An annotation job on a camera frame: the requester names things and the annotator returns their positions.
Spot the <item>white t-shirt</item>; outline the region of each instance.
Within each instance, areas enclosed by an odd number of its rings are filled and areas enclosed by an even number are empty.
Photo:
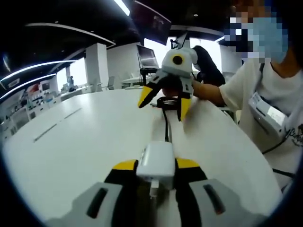
[[[259,68],[258,59],[248,60],[228,83],[220,86],[220,91],[229,108],[234,111],[242,110],[239,126],[260,151],[265,151],[280,141],[266,135],[249,109],[248,102],[260,76]],[[294,77],[284,79],[272,69],[270,62],[266,62],[258,93],[266,100],[270,100],[271,105],[278,107],[280,111],[289,115],[298,104],[298,99],[302,97],[303,72],[301,70]],[[301,111],[288,139],[278,148],[265,154],[265,158],[272,168],[290,173],[296,172],[303,153],[303,131],[299,129],[301,124],[303,124],[303,111]],[[290,181],[287,176],[275,175],[281,188]]]

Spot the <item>white table surface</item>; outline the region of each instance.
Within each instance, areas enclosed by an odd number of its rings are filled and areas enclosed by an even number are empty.
[[[113,90],[72,97],[34,118],[6,142],[3,154],[13,182],[42,221],[69,212],[72,201],[104,181],[114,165],[139,159],[151,140],[164,139],[162,111],[150,106],[139,109],[140,92]],[[232,119],[210,102],[196,99],[184,122],[178,122],[175,111],[167,116],[177,157],[198,162],[208,178],[236,192],[245,209],[268,214],[276,207],[281,192],[274,174]],[[175,201],[168,213],[161,214],[174,223],[158,226],[180,226]]]

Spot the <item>white power adapter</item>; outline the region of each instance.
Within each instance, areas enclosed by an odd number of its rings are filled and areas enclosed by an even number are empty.
[[[154,191],[157,191],[159,183],[167,190],[173,189],[175,155],[172,143],[151,142],[142,152],[136,174],[143,180],[151,182],[151,196],[156,195]]]

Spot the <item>face mask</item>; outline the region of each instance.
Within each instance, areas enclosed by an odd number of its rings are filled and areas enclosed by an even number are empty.
[[[253,51],[260,58],[271,58],[281,63],[288,49],[287,30],[276,17],[255,17],[253,23],[243,23],[242,29],[248,31],[248,41],[253,42]]]

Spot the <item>window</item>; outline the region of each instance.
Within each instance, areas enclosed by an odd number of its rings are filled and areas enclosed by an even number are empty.
[[[204,40],[204,39],[196,39],[196,38],[190,38],[190,48],[193,48],[195,46],[202,46],[204,49],[206,49],[211,56],[213,62],[217,66],[218,70],[222,72],[222,62],[221,62],[221,50],[220,45],[218,43],[215,43],[214,41]]]
[[[67,83],[66,68],[61,69],[59,72],[57,72],[57,76],[56,77],[57,77],[58,90],[60,92],[61,88],[63,87],[63,85]]]
[[[149,39],[144,39],[144,46],[150,49],[153,49],[153,51],[155,52],[155,56],[158,62],[159,67],[162,66],[162,62],[163,59],[166,55],[166,53],[171,49],[171,44],[170,44],[170,40],[173,39],[175,40],[175,37],[169,37],[167,39],[167,43],[166,46],[157,43],[155,41],[149,40]]]
[[[87,83],[85,60],[81,58],[70,65],[71,76],[73,76],[74,85],[80,86]]]

